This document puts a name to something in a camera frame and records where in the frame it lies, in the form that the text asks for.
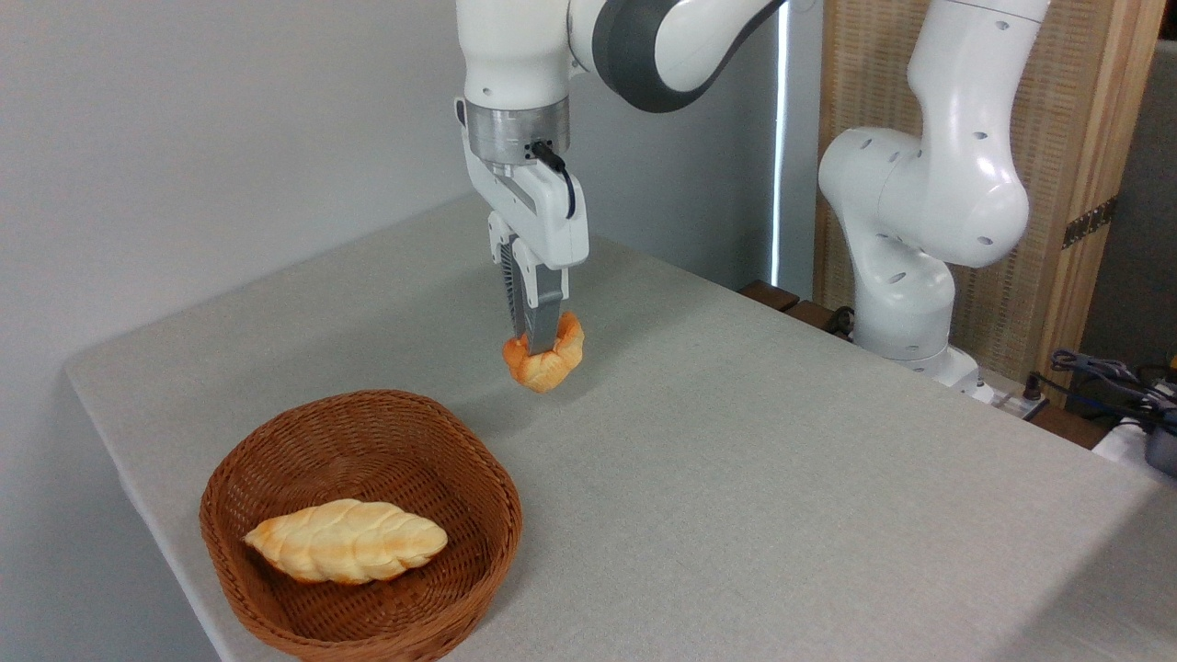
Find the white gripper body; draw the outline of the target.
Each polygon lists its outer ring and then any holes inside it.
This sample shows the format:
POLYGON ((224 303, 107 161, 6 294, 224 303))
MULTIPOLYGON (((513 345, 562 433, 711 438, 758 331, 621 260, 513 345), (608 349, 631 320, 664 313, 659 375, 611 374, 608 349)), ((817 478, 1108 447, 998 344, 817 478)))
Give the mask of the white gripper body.
POLYGON ((546 108, 483 108, 457 97, 463 147, 476 192, 548 269, 588 256, 583 188, 564 163, 570 101, 546 108))

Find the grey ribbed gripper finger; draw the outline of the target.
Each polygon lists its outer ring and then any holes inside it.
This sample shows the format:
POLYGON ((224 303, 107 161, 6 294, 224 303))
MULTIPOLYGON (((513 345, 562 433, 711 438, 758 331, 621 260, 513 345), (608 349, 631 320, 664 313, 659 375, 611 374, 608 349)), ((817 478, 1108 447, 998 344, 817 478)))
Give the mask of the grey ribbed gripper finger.
POLYGON ((546 267, 520 237, 512 239, 512 318, 527 356, 554 350, 567 282, 567 269, 546 267))
POLYGON ((488 244, 491 244, 492 259, 500 269, 506 290, 506 302, 508 302, 508 315, 513 325, 513 337, 526 335, 526 296, 524 290, 524 277, 516 263, 513 253, 513 241, 517 236, 508 229, 500 214, 488 214, 488 244))

